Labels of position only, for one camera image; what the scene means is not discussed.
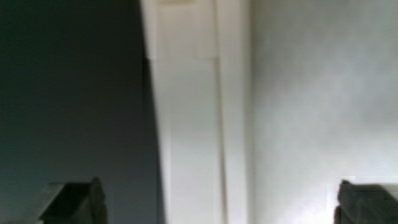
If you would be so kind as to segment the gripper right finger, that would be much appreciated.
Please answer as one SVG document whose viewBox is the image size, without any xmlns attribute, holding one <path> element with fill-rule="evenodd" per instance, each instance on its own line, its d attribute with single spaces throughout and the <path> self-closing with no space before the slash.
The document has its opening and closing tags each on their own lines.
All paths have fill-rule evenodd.
<svg viewBox="0 0 398 224">
<path fill-rule="evenodd" d="M 340 181 L 333 224 L 398 224 L 398 184 Z"/>
</svg>

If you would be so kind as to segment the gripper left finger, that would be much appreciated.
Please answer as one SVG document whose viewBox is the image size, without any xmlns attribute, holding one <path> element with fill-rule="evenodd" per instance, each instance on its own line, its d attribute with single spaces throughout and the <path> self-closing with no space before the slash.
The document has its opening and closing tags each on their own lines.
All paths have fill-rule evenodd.
<svg viewBox="0 0 398 224">
<path fill-rule="evenodd" d="M 31 219 L 40 224 L 106 224 L 101 181 L 49 183 L 38 194 Z"/>
</svg>

